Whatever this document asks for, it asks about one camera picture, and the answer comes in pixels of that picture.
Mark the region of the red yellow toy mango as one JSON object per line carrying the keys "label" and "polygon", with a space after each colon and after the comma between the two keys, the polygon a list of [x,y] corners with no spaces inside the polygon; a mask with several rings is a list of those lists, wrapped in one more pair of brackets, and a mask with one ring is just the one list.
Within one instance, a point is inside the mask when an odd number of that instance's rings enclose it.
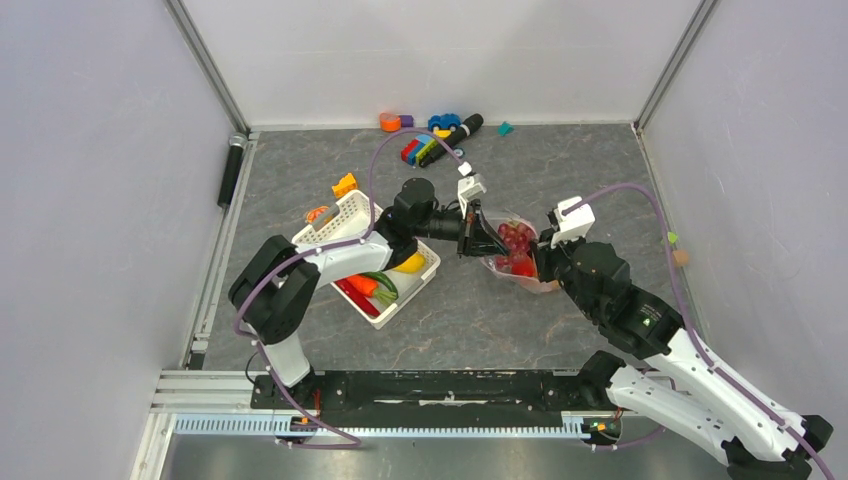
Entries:
{"label": "red yellow toy mango", "polygon": [[535,262],[532,258],[529,257],[523,258],[521,260],[516,260],[511,265],[510,273],[512,275],[535,278],[537,275]]}

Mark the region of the clear zip top bag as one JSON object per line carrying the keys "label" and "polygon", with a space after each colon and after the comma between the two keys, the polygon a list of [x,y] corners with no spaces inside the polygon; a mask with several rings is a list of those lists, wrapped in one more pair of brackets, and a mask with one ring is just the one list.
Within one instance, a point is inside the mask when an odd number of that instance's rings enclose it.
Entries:
{"label": "clear zip top bag", "polygon": [[488,211],[487,220],[496,230],[501,240],[509,247],[508,255],[484,257],[481,262],[498,279],[509,281],[533,294],[546,294],[556,291],[559,285],[555,281],[543,282],[531,256],[530,243],[538,239],[538,233],[532,224],[508,210]]}

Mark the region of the purple toy grape bunch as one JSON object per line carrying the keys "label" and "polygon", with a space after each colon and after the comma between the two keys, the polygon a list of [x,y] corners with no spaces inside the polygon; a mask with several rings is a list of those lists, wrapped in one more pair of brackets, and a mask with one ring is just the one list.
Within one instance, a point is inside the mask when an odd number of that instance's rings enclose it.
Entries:
{"label": "purple toy grape bunch", "polygon": [[511,265],[514,261],[531,258],[530,243],[536,238],[536,234],[527,223],[517,220],[501,223],[498,226],[498,233],[511,248],[511,253],[507,256],[495,256],[494,266],[499,272],[511,274]]}

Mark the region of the yellow toy fruit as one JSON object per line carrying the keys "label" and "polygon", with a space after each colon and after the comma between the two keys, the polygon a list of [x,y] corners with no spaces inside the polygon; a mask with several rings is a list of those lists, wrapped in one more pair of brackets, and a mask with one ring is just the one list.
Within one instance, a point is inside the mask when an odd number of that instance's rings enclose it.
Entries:
{"label": "yellow toy fruit", "polygon": [[427,265],[426,257],[421,253],[414,253],[403,263],[393,268],[393,271],[404,274],[415,274]]}

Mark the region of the orange toy carrot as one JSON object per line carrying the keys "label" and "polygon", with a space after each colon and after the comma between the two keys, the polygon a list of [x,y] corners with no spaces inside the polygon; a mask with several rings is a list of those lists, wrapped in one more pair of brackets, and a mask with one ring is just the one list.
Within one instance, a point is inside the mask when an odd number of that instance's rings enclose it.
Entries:
{"label": "orange toy carrot", "polygon": [[374,298],[380,288],[377,280],[360,274],[347,277],[346,282],[355,291],[367,298]]}

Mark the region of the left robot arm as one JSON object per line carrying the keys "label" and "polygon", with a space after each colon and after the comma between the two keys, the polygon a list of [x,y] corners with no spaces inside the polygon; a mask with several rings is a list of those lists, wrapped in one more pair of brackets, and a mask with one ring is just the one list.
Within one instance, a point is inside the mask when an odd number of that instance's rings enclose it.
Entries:
{"label": "left robot arm", "polygon": [[298,329],[314,293],[354,274],[400,266],[418,250],[421,238],[452,241],[463,257],[507,255],[509,247],[486,220],[477,199],[440,207],[433,184],[406,181],[391,206],[362,233],[316,244],[295,244],[276,235],[260,247],[231,285],[228,298],[235,324],[275,379],[275,392],[290,407],[306,405],[314,394],[312,368]]}

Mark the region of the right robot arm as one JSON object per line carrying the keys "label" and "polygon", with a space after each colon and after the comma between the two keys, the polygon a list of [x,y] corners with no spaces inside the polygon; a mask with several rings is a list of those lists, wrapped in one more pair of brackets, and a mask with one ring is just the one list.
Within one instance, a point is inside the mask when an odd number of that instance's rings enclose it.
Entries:
{"label": "right robot arm", "polygon": [[733,479],[807,479],[814,467],[833,478],[820,455],[832,425],[782,407],[715,357],[675,308],[633,284],[611,245],[547,229],[531,252],[540,278],[557,282],[612,346],[675,384],[660,385],[598,352],[577,382],[585,405],[611,403],[648,417],[710,454]]}

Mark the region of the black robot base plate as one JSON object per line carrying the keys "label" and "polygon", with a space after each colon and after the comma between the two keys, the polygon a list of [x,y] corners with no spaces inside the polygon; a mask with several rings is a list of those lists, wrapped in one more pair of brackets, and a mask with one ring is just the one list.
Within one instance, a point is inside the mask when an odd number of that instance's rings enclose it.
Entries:
{"label": "black robot base plate", "polygon": [[337,428],[556,427],[565,412],[613,411],[606,389],[624,365],[598,351],[575,374],[327,370],[308,374],[289,393]]}

